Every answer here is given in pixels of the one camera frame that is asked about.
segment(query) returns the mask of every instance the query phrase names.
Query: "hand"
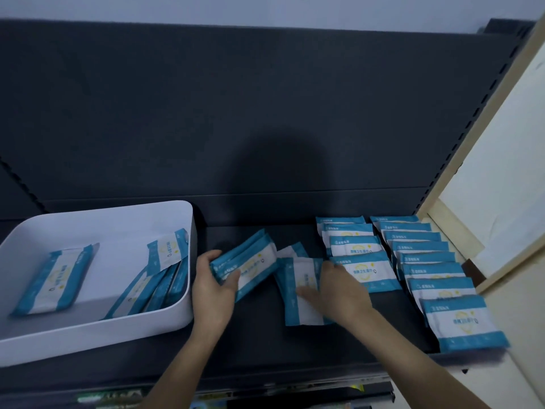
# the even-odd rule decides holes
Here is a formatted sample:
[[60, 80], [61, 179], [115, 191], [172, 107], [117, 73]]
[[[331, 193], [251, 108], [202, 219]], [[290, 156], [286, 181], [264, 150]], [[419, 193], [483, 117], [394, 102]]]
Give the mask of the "hand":
[[233, 314], [240, 270], [229, 274], [219, 285], [210, 271], [210, 261], [218, 258], [220, 250], [208, 251], [197, 258], [197, 275], [193, 283], [194, 325], [192, 336], [203, 342], [220, 339]]
[[320, 291], [297, 287], [297, 295], [307, 300], [318, 312], [351, 331], [365, 316], [373, 314], [367, 289], [343, 266], [324, 261]]

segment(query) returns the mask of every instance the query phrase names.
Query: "blue and white package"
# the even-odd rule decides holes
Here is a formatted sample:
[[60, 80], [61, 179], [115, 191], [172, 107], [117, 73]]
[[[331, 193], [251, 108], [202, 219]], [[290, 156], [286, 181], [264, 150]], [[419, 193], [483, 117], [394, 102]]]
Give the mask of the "blue and white package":
[[405, 264], [403, 266], [405, 280], [410, 279], [442, 279], [465, 277], [462, 266], [458, 263]]
[[440, 241], [441, 233], [428, 231], [384, 231], [384, 240], [391, 247], [391, 241]]
[[146, 306], [165, 273], [166, 269], [151, 274], [148, 272], [148, 266], [145, 266], [119, 296], [116, 302], [113, 303], [112, 308], [106, 313], [103, 320], [140, 313]]
[[168, 289], [164, 307], [170, 307], [171, 305], [178, 302], [185, 293], [186, 284], [187, 284], [187, 275], [189, 274], [189, 257], [181, 260], [180, 266], [176, 270], [176, 274], [172, 279], [172, 284]]
[[306, 300], [297, 296], [297, 287], [308, 286], [319, 289], [321, 258], [281, 258], [279, 259], [277, 283], [283, 292], [284, 318], [286, 325], [324, 325], [330, 323], [324, 319]]
[[178, 270], [178, 267], [180, 266], [180, 264], [181, 263], [174, 264], [173, 266], [170, 266], [169, 268], [167, 268], [167, 271], [165, 272], [163, 278], [159, 282], [159, 285], [153, 292], [146, 307], [144, 308], [144, 312], [155, 311], [160, 309], [163, 306], [163, 303], [165, 302], [165, 298], [171, 286], [172, 280], [174, 279], [174, 275], [176, 274], [176, 271]]
[[416, 215], [411, 216], [372, 216], [371, 222], [375, 227], [378, 228], [377, 224], [379, 221], [386, 222], [420, 222]]
[[324, 224], [322, 240], [328, 257], [331, 256], [330, 237], [374, 235], [373, 224]]
[[397, 274], [405, 279], [403, 270], [405, 264], [433, 264], [455, 262], [456, 258], [451, 251], [434, 251], [432, 253], [400, 253], [397, 258]]
[[385, 222], [379, 221], [377, 223], [378, 230], [382, 233], [384, 238], [385, 231], [405, 231], [405, 232], [431, 232], [432, 226], [423, 222]]
[[509, 347], [507, 337], [492, 322], [480, 295], [422, 300], [422, 307], [443, 353]]
[[254, 235], [249, 237], [246, 241], [244, 241], [241, 245], [238, 245], [237, 247], [233, 248], [231, 251], [228, 251], [225, 254], [220, 255], [214, 261], [211, 261], [210, 268], [212, 269], [212, 272], [217, 273], [217, 271], [220, 269], [222, 265], [224, 265], [227, 261], [232, 260], [237, 255], [242, 254], [245, 250], [247, 250], [250, 247], [250, 245], [252, 245], [254, 242], [262, 238], [264, 235], [265, 235], [265, 230], [260, 229], [258, 232], [256, 232]]
[[461, 297], [475, 295], [473, 281], [469, 277], [443, 279], [408, 279], [407, 287], [420, 311], [424, 313], [420, 300]]
[[384, 250], [376, 235], [329, 237], [329, 240], [331, 242], [331, 254], [334, 257], [376, 253]]
[[369, 293], [401, 289], [385, 251], [331, 257], [330, 260], [344, 266], [346, 271], [363, 284]]
[[12, 316], [67, 309], [77, 297], [99, 244], [49, 253], [49, 260], [24, 292]]
[[278, 268], [276, 260], [276, 246], [266, 233], [244, 252], [224, 263], [215, 277], [221, 282], [233, 271], [240, 270], [235, 298], [237, 302]]
[[365, 218], [363, 216], [339, 216], [339, 217], [327, 217], [327, 216], [317, 216], [316, 217], [316, 229], [318, 230], [318, 235], [322, 236], [322, 231], [324, 230], [324, 224], [365, 224]]
[[276, 257], [277, 258], [289, 258], [289, 257], [291, 258], [307, 257], [308, 258], [309, 255], [307, 254], [305, 247], [303, 247], [303, 244], [299, 242], [276, 251]]
[[148, 244], [148, 274], [157, 274], [187, 257], [187, 232], [179, 229]]
[[408, 253], [431, 253], [433, 251], [448, 251], [447, 241], [392, 241], [390, 244], [392, 249], [392, 267], [395, 269], [397, 265], [397, 257], [399, 254]]

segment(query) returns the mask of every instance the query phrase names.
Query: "white wall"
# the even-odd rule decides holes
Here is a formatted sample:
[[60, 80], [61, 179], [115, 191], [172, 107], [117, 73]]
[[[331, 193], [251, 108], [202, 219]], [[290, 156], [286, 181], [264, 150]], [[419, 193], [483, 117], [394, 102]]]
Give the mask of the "white wall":
[[0, 0], [0, 17], [475, 33], [545, 0]]
[[544, 103], [542, 46], [439, 197], [485, 247], [545, 191]]
[[485, 292], [494, 322], [511, 342], [511, 356], [545, 402], [545, 249]]

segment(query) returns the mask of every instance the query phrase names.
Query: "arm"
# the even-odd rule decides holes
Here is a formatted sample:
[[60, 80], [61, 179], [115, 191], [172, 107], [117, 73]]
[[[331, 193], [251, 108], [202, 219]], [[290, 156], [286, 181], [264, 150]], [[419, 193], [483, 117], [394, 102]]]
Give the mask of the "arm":
[[488, 408], [373, 309], [367, 290], [344, 267], [324, 261], [320, 292], [299, 287], [297, 295], [362, 342], [384, 366], [411, 408]]
[[210, 271], [210, 261], [220, 254], [220, 250], [212, 250], [197, 259], [197, 276], [192, 290], [194, 324], [191, 336], [139, 408], [184, 408], [191, 404], [202, 371], [233, 314], [235, 304], [240, 271], [231, 273], [222, 286]]

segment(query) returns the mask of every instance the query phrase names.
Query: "white basket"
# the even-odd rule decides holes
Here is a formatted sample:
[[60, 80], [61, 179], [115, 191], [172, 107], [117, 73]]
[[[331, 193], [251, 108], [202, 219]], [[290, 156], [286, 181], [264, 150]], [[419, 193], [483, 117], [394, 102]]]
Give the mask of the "white basket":
[[[0, 366], [154, 336], [190, 323], [190, 272], [187, 290], [176, 304], [100, 321], [147, 264], [147, 243], [180, 228], [190, 235], [192, 264], [197, 232], [187, 201], [45, 214], [19, 224], [0, 245]], [[9, 316], [50, 252], [94, 243], [100, 249], [69, 309]]]

